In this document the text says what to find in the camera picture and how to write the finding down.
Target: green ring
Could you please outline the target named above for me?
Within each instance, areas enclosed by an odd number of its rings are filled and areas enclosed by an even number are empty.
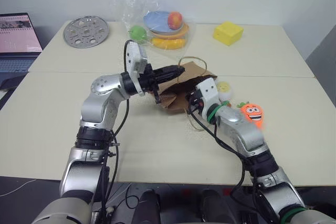
[[[285,224],[286,223],[286,220],[288,219],[288,217],[290,217],[291,215],[293,214],[297,214],[298,212],[302,212],[302,211],[305,211],[306,208],[304,207],[298,207],[298,208],[294,208],[290,211],[288,211],[281,219],[281,222],[280,224]]]
[[[208,123],[210,123],[210,120],[214,117],[214,115],[216,114],[216,112],[223,106],[226,106],[228,104],[228,101],[224,101],[221,105],[218,105],[208,116],[208,118],[206,119],[208,121]]]

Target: laptop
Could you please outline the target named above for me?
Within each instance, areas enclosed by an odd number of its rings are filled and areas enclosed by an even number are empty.
[[[24,76],[42,52],[28,13],[0,14],[0,86]]]

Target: laptop screen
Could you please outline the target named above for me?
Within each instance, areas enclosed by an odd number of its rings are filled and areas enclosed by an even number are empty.
[[[42,52],[28,14],[0,15],[0,54]]]

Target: plastic bag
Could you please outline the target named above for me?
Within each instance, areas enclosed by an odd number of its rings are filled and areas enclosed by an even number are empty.
[[[113,0],[112,11],[128,38],[176,60],[184,56],[195,25],[176,10],[163,9],[153,0]]]

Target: laptop keyboard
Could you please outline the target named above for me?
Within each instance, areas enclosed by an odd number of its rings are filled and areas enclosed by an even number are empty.
[[[0,73],[28,72],[34,60],[0,60]]]

